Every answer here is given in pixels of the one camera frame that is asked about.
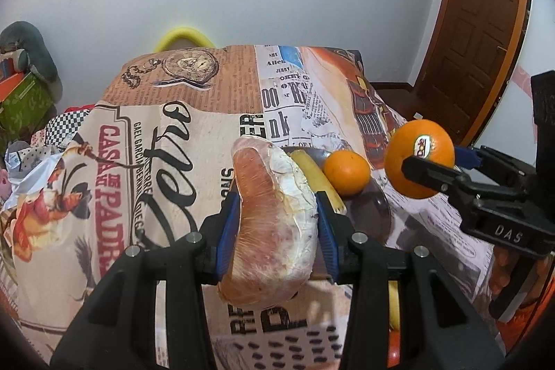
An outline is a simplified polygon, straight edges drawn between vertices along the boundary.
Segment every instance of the gray stuffed animal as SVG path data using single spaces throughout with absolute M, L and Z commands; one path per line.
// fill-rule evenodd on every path
M 26 21 L 17 21 L 0 33 L 0 52 L 6 53 L 24 49 L 29 55 L 31 72 L 43 82 L 53 83 L 58 77 L 58 69 L 38 29 Z

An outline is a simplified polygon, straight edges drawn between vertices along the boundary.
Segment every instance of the banana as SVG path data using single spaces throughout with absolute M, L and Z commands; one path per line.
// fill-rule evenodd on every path
M 335 191 L 335 188 L 327 180 L 325 174 L 322 173 L 322 170 L 316 162 L 312 160 L 312 158 L 302 149 L 297 149 L 296 151 L 291 152 L 289 156 L 297 165 L 299 165 L 299 168 L 301 168 L 301 171 L 306 176 L 306 180 L 308 181 L 312 191 L 314 193 L 325 191 L 335 213 L 345 215 L 347 213 L 347 208 L 345 207 L 343 200 L 338 195 L 337 191 Z

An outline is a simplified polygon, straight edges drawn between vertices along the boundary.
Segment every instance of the red cloth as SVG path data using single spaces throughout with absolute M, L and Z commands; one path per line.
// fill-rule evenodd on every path
M 528 330 L 526 330 L 526 333 L 532 330 L 538 319 L 542 316 L 543 311 L 546 310 L 546 307 L 549 304 L 549 300 L 555 293 L 554 281 L 555 279 L 551 279 L 549 287 L 546 290 L 546 294 L 544 295 L 542 300 L 538 301 L 538 303 L 540 303 L 538 311 L 534 315 L 534 318 L 532 319 Z M 497 322 L 497 329 L 501 333 L 501 337 L 503 338 L 503 343 L 505 344 L 507 352 L 509 352 L 511 348 L 514 347 L 516 341 L 518 340 L 518 337 L 526 326 L 528 319 L 532 315 L 532 311 L 534 310 L 535 306 L 536 303 L 523 309 L 518 309 L 516 314 L 514 314 L 514 317 L 508 323 Z
M 77 112 L 79 110 L 92 110 L 94 107 L 94 104 L 87 104 L 86 106 L 83 107 L 68 107 L 64 113 L 68 113 L 68 112 Z

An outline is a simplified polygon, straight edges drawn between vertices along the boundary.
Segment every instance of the plate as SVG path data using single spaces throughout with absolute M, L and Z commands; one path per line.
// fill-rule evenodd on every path
M 284 146 L 282 149 L 288 154 L 297 149 L 303 149 L 320 168 L 331 154 L 325 149 L 302 146 Z M 391 211 L 378 183 L 370 178 L 370 182 L 362 192 L 358 195 L 342 197 L 342 199 L 347 207 L 347 217 L 351 220 L 355 231 L 364 232 L 368 237 L 372 237 L 379 244 L 384 245 L 391 232 Z M 326 265 L 320 250 L 320 243 L 318 243 L 313 273 L 310 278 L 325 279 L 326 277 Z

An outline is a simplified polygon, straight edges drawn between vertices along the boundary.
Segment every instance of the checkered fabric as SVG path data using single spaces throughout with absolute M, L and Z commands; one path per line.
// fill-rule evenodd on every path
M 78 110 L 52 118 L 45 128 L 44 143 L 55 145 L 62 151 L 66 149 L 67 143 L 73 138 L 89 112 L 90 110 Z

